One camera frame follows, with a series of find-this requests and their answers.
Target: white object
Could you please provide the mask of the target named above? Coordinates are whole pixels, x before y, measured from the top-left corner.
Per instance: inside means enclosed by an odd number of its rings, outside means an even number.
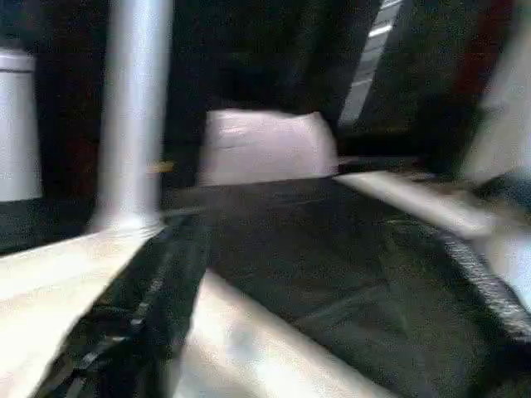
[[[496,225],[494,215],[391,172],[345,174],[335,180],[465,239],[489,236]]]
[[[319,114],[211,112],[202,185],[235,185],[335,174],[334,139]]]
[[[0,201],[41,196],[34,68],[28,54],[0,49]]]
[[[105,82],[96,230],[152,235],[159,178],[173,1],[115,0]]]
[[[529,19],[529,5],[522,4]],[[462,165],[463,177],[476,183],[520,168],[531,176],[531,23],[521,31],[500,60],[482,108],[490,112]]]

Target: metal pole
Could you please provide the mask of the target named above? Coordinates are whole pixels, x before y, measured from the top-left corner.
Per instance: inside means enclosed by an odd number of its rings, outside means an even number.
[[[114,0],[107,51],[99,196],[92,227],[160,228],[159,177],[173,0]]]

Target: white surface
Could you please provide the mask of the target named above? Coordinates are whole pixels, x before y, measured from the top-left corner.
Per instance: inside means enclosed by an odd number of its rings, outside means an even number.
[[[105,233],[0,259],[0,396],[30,396],[68,333],[144,238]]]
[[[161,152],[172,19],[172,0],[113,2],[95,230],[159,227],[149,168]]]
[[[318,114],[239,109],[209,114],[202,185],[324,177],[336,169],[334,140]]]
[[[491,235],[495,227],[494,215],[390,172],[345,174],[335,180],[466,239]]]
[[[0,70],[32,72],[35,59],[23,51],[0,49]]]
[[[491,270],[508,284],[531,312],[531,235],[528,231],[497,233],[478,244]]]
[[[41,195],[39,156],[33,74],[0,71],[0,201]]]

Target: white container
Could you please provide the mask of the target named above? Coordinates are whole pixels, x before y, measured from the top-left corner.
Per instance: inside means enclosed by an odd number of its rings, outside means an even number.
[[[0,49],[0,202],[41,196],[34,70],[25,52]]]

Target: red object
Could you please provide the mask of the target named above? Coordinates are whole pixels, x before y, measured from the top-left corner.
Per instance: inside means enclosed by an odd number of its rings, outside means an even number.
[[[514,0],[492,0],[480,16],[478,30],[460,63],[453,93],[479,96],[485,90],[504,44],[514,10]]]

